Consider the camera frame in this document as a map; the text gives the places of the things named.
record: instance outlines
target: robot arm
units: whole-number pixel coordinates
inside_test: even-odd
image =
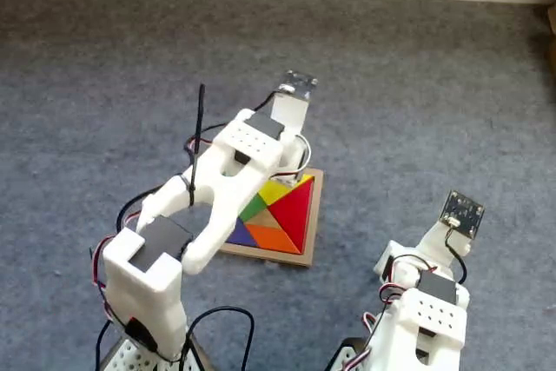
[[[187,325],[182,271],[202,271],[269,178],[296,183],[310,156],[301,128],[315,84],[312,77],[288,72],[275,92],[272,117],[241,110],[199,157],[195,203],[210,204],[212,211],[195,239],[169,219],[190,206],[190,167],[143,201],[136,232],[125,228],[107,245],[103,259],[109,315],[136,344],[165,361],[179,357]]]
[[[415,248],[390,241],[374,272],[385,302],[367,340],[344,343],[333,371],[457,371],[465,344],[469,292],[453,279],[454,253],[471,248],[483,206],[450,192],[439,220]],[[383,298],[394,291],[394,298]]]

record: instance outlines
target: gray carpet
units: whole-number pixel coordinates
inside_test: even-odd
[[[184,167],[199,82],[215,123],[289,68],[320,80],[305,128],[326,171],[314,266],[218,255],[183,284],[190,317],[249,308],[249,369],[322,370],[379,309],[372,267],[387,241],[416,244],[455,188],[487,210],[467,258],[461,369],[552,369],[548,37],[533,7],[493,3],[0,0],[2,369],[92,369],[103,311],[88,247]],[[239,369],[246,333],[221,315],[199,339]]]

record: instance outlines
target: purple triangle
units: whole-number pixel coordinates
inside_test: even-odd
[[[259,247],[240,218],[237,218],[235,221],[234,232],[232,232],[232,235],[229,236],[226,242],[245,247]]]

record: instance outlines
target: white wire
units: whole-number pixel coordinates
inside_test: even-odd
[[[311,144],[309,143],[307,138],[302,134],[295,134],[295,136],[301,139],[305,143],[305,150],[307,151],[307,157],[305,158],[305,162],[298,169],[276,173],[275,176],[292,176],[293,174],[299,174],[304,169],[306,169],[307,166],[309,165],[309,161],[311,161],[311,155],[313,154],[313,151],[311,150]]]

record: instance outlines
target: perforated plate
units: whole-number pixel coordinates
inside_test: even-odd
[[[437,299],[417,288],[410,288],[400,298],[400,321],[410,321],[421,328],[445,335],[460,343],[466,339],[467,312]]]
[[[355,350],[351,347],[344,347],[336,357],[336,361],[332,364],[332,371],[341,371],[344,362],[349,361],[355,357]],[[363,371],[363,366],[359,364],[357,367],[352,368],[353,371]]]
[[[157,371],[177,371],[178,369],[177,362],[169,364],[166,361],[160,361],[155,355],[137,349],[128,339],[121,342],[120,347],[111,358],[104,359],[104,364],[103,371],[152,371],[157,365]],[[201,371],[191,351],[188,352],[184,369]]]
[[[283,146],[244,122],[232,121],[218,134],[214,143],[224,142],[256,160],[265,169],[275,166],[281,157]]]

